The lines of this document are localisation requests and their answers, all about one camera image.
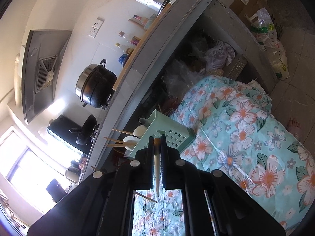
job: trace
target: plastic basket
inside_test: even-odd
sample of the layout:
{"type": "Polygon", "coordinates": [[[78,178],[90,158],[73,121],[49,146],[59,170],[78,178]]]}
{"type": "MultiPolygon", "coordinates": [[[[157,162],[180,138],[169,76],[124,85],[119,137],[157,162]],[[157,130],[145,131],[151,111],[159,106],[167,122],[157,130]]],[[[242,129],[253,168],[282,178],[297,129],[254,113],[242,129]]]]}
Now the plastic basket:
{"type": "Polygon", "coordinates": [[[132,150],[130,157],[135,157],[138,150],[148,147],[149,137],[160,137],[165,134],[167,145],[181,154],[196,138],[193,129],[174,121],[166,115],[154,110],[148,118],[150,126],[132,150]]]}

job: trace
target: bottle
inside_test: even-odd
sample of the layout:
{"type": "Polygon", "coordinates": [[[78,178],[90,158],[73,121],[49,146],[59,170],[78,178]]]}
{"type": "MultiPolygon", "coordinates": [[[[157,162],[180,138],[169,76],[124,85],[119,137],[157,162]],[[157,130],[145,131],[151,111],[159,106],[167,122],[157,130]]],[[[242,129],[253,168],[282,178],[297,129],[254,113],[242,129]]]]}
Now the bottle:
{"type": "Polygon", "coordinates": [[[133,52],[133,48],[130,48],[126,45],[121,45],[119,43],[116,43],[116,47],[120,48],[124,53],[130,55],[133,52]]]}
{"type": "Polygon", "coordinates": [[[140,17],[140,16],[138,16],[138,15],[134,15],[133,18],[136,19],[136,20],[138,20],[138,21],[141,23],[141,25],[143,25],[143,26],[145,26],[146,23],[147,23],[148,20],[149,20],[149,19],[146,18],[146,17],[140,17]]]}
{"type": "Polygon", "coordinates": [[[133,36],[131,34],[125,34],[125,32],[123,31],[119,33],[119,36],[125,38],[127,42],[133,44],[134,46],[137,46],[138,43],[140,42],[140,38],[133,36]]]}

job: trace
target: wooden chopstick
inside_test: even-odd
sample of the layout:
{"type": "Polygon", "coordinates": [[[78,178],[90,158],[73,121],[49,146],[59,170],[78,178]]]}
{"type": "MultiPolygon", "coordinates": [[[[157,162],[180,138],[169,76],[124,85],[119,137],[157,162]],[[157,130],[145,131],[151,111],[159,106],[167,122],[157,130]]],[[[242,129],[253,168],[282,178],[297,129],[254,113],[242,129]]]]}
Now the wooden chopstick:
{"type": "Polygon", "coordinates": [[[125,147],[125,146],[136,146],[137,143],[126,143],[126,144],[108,144],[108,147],[125,147]]]}
{"type": "Polygon", "coordinates": [[[118,139],[113,139],[113,138],[109,138],[109,137],[105,137],[105,136],[103,138],[111,140],[111,141],[114,141],[114,142],[117,142],[117,143],[121,143],[121,144],[127,143],[127,142],[124,142],[124,141],[121,141],[121,140],[118,140],[118,139]]]}
{"type": "Polygon", "coordinates": [[[135,194],[137,194],[137,195],[139,195],[139,196],[141,196],[141,197],[143,197],[143,198],[146,198],[146,199],[148,199],[149,201],[153,201],[153,202],[155,202],[155,203],[157,203],[157,201],[156,200],[154,200],[154,199],[151,199],[151,198],[149,198],[149,197],[147,197],[147,196],[144,196],[144,195],[142,195],[142,194],[140,194],[140,193],[138,193],[138,192],[134,192],[135,194]]]}
{"type": "Polygon", "coordinates": [[[132,135],[133,136],[133,133],[132,132],[129,132],[129,131],[124,131],[124,130],[116,130],[116,129],[112,129],[114,131],[118,131],[120,133],[125,133],[125,134],[129,134],[129,135],[132,135]]]}

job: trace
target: wall socket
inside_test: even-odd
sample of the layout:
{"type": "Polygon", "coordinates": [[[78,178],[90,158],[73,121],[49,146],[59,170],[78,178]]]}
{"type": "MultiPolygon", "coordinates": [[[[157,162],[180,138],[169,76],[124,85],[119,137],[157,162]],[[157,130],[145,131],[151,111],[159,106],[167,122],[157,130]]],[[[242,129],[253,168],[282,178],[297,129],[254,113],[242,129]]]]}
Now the wall socket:
{"type": "Polygon", "coordinates": [[[90,28],[90,31],[88,33],[89,36],[92,36],[93,38],[95,38],[96,34],[98,32],[98,29],[94,28],[94,27],[91,27],[90,28]]]}
{"type": "Polygon", "coordinates": [[[100,29],[101,25],[103,24],[104,20],[97,18],[94,22],[94,24],[92,25],[92,27],[96,28],[96,29],[100,29]]]}

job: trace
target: light blue floral fabric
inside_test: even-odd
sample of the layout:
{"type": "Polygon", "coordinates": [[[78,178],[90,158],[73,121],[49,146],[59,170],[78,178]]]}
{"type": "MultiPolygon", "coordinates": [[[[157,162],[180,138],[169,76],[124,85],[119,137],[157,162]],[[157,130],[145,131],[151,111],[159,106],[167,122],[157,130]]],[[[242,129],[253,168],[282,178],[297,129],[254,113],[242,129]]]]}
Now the light blue floral fabric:
{"type": "MultiPolygon", "coordinates": [[[[209,76],[171,118],[196,133],[183,159],[204,171],[222,170],[290,234],[314,201],[315,165],[270,110],[271,99],[260,90],[209,76]]],[[[135,196],[134,236],[185,235],[180,190],[160,184],[159,197],[154,189],[139,192],[158,203],[135,196]]]]}

